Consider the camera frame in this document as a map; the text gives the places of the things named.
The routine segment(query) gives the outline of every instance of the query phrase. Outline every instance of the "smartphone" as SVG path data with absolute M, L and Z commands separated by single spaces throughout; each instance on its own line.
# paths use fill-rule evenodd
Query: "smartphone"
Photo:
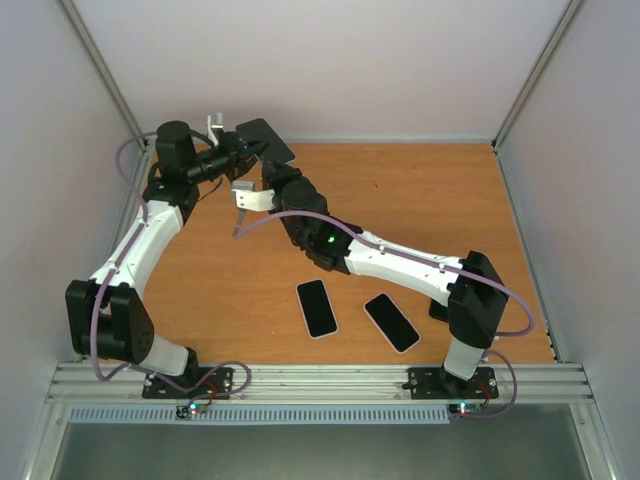
M 249 142 L 266 142 L 267 147 L 257 156 L 260 160 L 271 160 L 284 165 L 292 162 L 296 155 L 284 143 L 284 140 L 275 132 L 264 118 L 256 118 L 246 123 L 236 125 L 236 132 L 242 139 Z
M 311 338 L 326 337 L 338 331 L 336 316 L 322 280 L 301 283 L 296 287 L 296 292 Z
M 365 303 L 364 310 L 397 353 L 405 353 L 420 341 L 418 331 L 386 293 Z

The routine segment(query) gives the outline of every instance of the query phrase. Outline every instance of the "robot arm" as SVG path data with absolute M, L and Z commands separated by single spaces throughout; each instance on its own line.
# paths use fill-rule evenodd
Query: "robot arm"
M 224 132 L 209 122 L 210 149 L 196 153 L 193 132 L 183 122 L 169 122 L 157 131 L 157 171 L 144 192 L 142 207 L 116 251 L 88 281 L 74 280 L 66 303 L 75 351 L 90 354 L 90 326 L 97 322 L 97 355 L 165 373 L 186 385 L 194 384 L 198 362 L 195 352 L 159 335 L 142 298 L 149 276 L 171 239 L 188 221 L 198 198 L 197 185 L 221 175 L 232 183 L 239 209 L 308 211 L 329 216 L 327 200 L 299 169 L 288 163 L 295 157 L 262 119 Z M 262 161 L 263 190 L 238 181 Z M 470 252 L 466 258 L 420 252 L 381 239 L 357 225 L 341 222 L 356 236 L 321 219 L 281 218 L 294 246 L 317 266 L 344 274 L 368 275 L 416 290 L 432 299 L 429 314 L 449 324 L 452 335 L 441 370 L 442 382 L 452 395 L 475 372 L 502 317 L 507 298 L 501 292 L 442 266 L 467 270 L 500 282 L 489 260 Z M 421 260 L 431 261 L 427 265 Z M 100 288 L 104 296 L 98 295 Z M 100 301 L 98 318 L 92 317 Z
M 171 239 L 189 219 L 198 198 L 198 184 L 226 175 L 230 181 L 246 174 L 257 158 L 285 161 L 293 153 L 262 119 L 224 132 L 209 122 L 211 148 L 196 153 L 184 122 L 168 122 L 157 131 L 158 162 L 144 191 L 145 205 L 116 251 L 88 281 L 74 280 L 65 297 L 74 350 L 90 354 L 90 327 L 98 322 L 97 354 L 179 377 L 197 369 L 193 350 L 159 336 L 144 308 L 144 289 Z M 104 295 L 99 295 L 103 286 Z M 98 318 L 94 304 L 100 301 Z
M 233 197 L 239 209 L 277 213 L 296 210 L 330 216 L 327 200 L 302 172 L 290 165 L 263 162 L 263 190 L 253 184 L 234 182 Z M 500 281 L 484 255 L 470 252 L 466 258 L 434 255 L 381 239 L 357 225 L 346 225 L 358 240 L 337 226 L 303 216 L 281 218 L 293 245 L 316 265 L 344 274 L 367 275 L 416 290 L 431 300 L 429 313 L 447 322 L 451 344 L 441 373 L 452 391 L 474 374 L 484 351 L 491 346 L 507 297 L 491 287 L 443 266 L 467 270 Z M 435 262 L 438 268 L 420 260 Z

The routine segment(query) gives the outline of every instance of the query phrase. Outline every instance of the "black mounting bracket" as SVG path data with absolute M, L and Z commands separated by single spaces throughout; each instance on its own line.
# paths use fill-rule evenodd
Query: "black mounting bracket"
M 452 388 L 451 378 L 443 375 L 443 368 L 413 367 L 407 370 L 408 381 L 402 388 L 409 390 L 411 400 L 484 400 L 499 397 L 496 377 L 491 367 L 478 367 L 468 382 L 458 380 Z
M 211 371 L 211 367 L 199 366 L 198 355 L 195 350 L 192 348 L 187 348 L 187 350 L 189 351 L 189 356 L 184 373 L 176 377 L 167 375 L 167 378 L 183 388 L 192 388 L 201 378 Z M 209 384 L 212 384 L 216 388 L 216 400 L 228 400 L 229 395 L 225 395 L 225 392 L 230 392 L 233 389 L 233 368 L 218 368 L 211 375 L 207 375 L 206 381 L 203 382 L 202 385 L 188 392 L 183 392 L 165 383 L 155 375 L 147 375 L 144 379 L 142 398 L 147 400 L 188 400 L 198 395 L 211 394 L 212 389 Z
M 211 370 L 208 367 L 198 367 L 198 376 L 202 378 Z M 174 382 L 180 384 L 181 377 L 168 377 Z M 212 383 L 216 387 L 215 400 L 228 400 L 229 395 L 223 395 L 233 388 L 233 368 L 219 368 L 212 375 L 207 377 L 207 382 Z M 147 375 L 144 379 L 144 388 L 142 389 L 142 398 L 146 400 L 188 400 L 198 395 L 207 395 L 211 393 L 211 386 L 203 383 L 198 388 L 184 393 L 171 385 L 164 383 L 157 377 Z

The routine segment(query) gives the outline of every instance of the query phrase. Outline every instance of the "white wall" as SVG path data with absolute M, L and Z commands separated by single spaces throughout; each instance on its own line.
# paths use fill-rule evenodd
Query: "white wall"
M 18 478 L 58 360 L 64 291 L 107 253 L 124 122 L 56 2 L 0 6 L 0 478 Z
M 144 130 L 490 141 L 565 0 L 76 0 Z
M 640 472 L 640 2 L 588 0 L 502 147 L 551 326 Z

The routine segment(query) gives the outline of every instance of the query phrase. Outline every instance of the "white bracket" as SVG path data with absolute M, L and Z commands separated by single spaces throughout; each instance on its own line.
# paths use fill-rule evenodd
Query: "white bracket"
M 215 115 L 207 115 L 207 137 L 217 147 L 220 141 L 216 132 L 221 131 L 224 128 L 222 125 L 222 113 L 218 112 Z
M 273 210 L 274 190 L 263 190 L 256 192 L 255 184 L 245 180 L 236 180 L 231 184 L 231 196 L 236 207 L 241 210 L 251 210 L 252 212 L 268 212 Z

